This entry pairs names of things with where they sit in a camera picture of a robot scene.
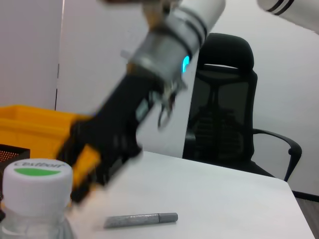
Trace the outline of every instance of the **white table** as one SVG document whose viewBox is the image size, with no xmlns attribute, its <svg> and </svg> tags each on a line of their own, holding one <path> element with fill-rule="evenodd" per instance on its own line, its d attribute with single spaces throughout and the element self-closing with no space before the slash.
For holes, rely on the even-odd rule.
<svg viewBox="0 0 319 239">
<path fill-rule="evenodd" d="M 106 216 L 166 212 L 178 222 L 92 229 Z M 79 239 L 314 239 L 286 182 L 149 152 L 69 220 Z"/>
</svg>

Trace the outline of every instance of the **green label on cap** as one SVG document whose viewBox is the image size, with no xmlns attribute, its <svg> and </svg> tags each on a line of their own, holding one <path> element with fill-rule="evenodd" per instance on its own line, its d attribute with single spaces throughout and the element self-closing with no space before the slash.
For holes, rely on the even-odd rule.
<svg viewBox="0 0 319 239">
<path fill-rule="evenodd" d="M 14 169 L 15 172 L 27 175 L 27 176 L 48 176 L 58 174 L 61 171 L 53 171 L 53 170 L 46 170 L 46 169 L 38 169 L 38 168 L 16 168 Z"/>
</svg>

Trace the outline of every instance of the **robotic arm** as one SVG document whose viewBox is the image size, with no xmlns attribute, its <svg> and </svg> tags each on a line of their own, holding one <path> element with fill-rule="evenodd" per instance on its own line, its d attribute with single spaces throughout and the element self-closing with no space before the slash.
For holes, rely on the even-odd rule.
<svg viewBox="0 0 319 239">
<path fill-rule="evenodd" d="M 84 147 L 100 154 L 99 164 L 71 198 L 81 202 L 93 183 L 105 185 L 117 160 L 125 164 L 141 148 L 136 132 L 156 103 L 162 105 L 158 126 L 168 121 L 175 97 L 186 88 L 182 74 L 220 18 L 226 0 L 103 0 L 107 3 L 143 2 L 150 30 L 131 57 L 127 73 L 100 110 L 88 120 L 77 121 L 57 159 L 74 166 Z M 319 0 L 258 0 L 261 8 L 300 26 L 319 32 Z M 166 120 L 162 120 L 166 111 Z"/>
</svg>

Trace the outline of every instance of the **black mesh basket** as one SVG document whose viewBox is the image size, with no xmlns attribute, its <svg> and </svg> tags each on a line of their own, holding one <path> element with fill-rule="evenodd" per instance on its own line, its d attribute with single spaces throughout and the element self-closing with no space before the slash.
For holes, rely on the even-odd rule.
<svg viewBox="0 0 319 239">
<path fill-rule="evenodd" d="M 12 162 L 30 158 L 30 149 L 19 148 L 0 144 L 0 201 L 2 195 L 2 177 L 4 169 Z M 4 213 L 0 210 L 0 222 L 4 219 Z"/>
</svg>

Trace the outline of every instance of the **black office chair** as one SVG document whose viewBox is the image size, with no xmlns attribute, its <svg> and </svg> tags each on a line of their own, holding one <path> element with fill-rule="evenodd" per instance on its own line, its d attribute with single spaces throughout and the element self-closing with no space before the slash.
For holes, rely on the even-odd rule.
<svg viewBox="0 0 319 239">
<path fill-rule="evenodd" d="M 183 158 L 273 177 L 251 161 L 253 135 L 280 138 L 290 145 L 287 181 L 301 147 L 276 133 L 253 129 L 257 75 L 254 56 L 240 37 L 211 33 L 201 48 L 189 113 Z"/>
</svg>

